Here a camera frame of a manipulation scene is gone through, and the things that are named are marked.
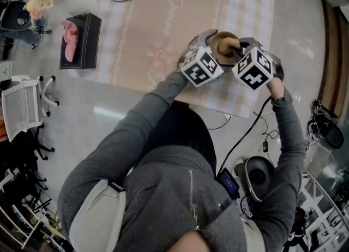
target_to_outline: tiled floor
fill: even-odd
[[[48,28],[54,34],[61,32],[58,20],[49,21]],[[49,154],[48,161],[39,161],[39,171],[47,178],[47,186],[53,200],[69,172],[83,160],[117,124],[117,122],[142,97],[139,92],[69,76],[59,70],[60,35],[44,36],[42,45],[31,50],[20,42],[15,57],[14,74],[48,79],[57,77],[52,95],[61,105],[51,109],[51,117],[45,119],[41,139],[56,152]],[[316,98],[321,82],[324,59],[324,22],[320,0],[275,0],[274,29],[271,52],[282,60],[285,71],[285,85],[292,93],[294,105],[301,120],[304,134],[310,116],[310,103]],[[255,111],[259,111],[268,97],[263,89]],[[226,118],[221,113],[194,107],[209,128],[222,125]],[[271,110],[270,104],[264,112]],[[269,131],[276,129],[273,113],[264,116]],[[246,132],[255,116],[248,119],[232,117],[222,129],[211,132],[218,158],[218,166],[226,153]],[[262,154],[262,142],[266,125],[260,120],[255,129],[231,154],[227,167],[230,169],[238,157]],[[280,154],[278,139],[268,140],[269,155],[277,161]]]

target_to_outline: checkered tablecloth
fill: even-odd
[[[69,70],[82,77],[148,92],[176,68],[179,54],[211,28],[254,37],[269,49],[274,0],[93,0],[102,19],[97,68]],[[199,89],[188,86],[181,101],[249,117],[258,97],[233,74]]]

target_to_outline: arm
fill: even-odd
[[[58,213],[67,235],[85,198],[101,179],[122,184],[150,132],[187,83],[182,73],[170,74],[127,113],[95,151],[73,169],[58,197]]]
[[[304,168],[305,145],[290,93],[278,78],[273,79],[268,87],[278,121],[281,155],[268,194],[252,219],[262,233],[266,251],[280,251],[294,222]]]

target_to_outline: hand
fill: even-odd
[[[267,84],[267,87],[274,101],[281,99],[285,96],[284,84],[278,77],[274,77],[271,80],[271,82]]]
[[[195,49],[186,49],[186,50],[184,50],[184,51],[180,54],[180,57],[179,57],[179,59],[178,59],[178,61],[177,61],[177,70],[178,70],[178,71],[182,68],[183,63],[184,63],[184,61],[185,61],[185,59],[186,59],[186,56],[187,56],[189,53],[191,53],[193,50],[195,50]]]
[[[185,233],[167,252],[210,252],[211,249],[198,232]]]

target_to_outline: gray hoodie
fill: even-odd
[[[212,251],[246,251],[237,205],[194,149],[154,149],[127,175],[149,133],[186,84],[181,73],[170,74],[71,172],[58,199],[58,213],[67,235],[89,192],[101,179],[107,179],[127,192],[121,234],[114,251],[166,251],[182,235],[194,230],[202,232]],[[282,100],[273,102],[273,110],[279,125],[281,156],[269,192],[253,221],[262,233],[266,251],[279,252],[294,221],[305,147],[287,90]]]

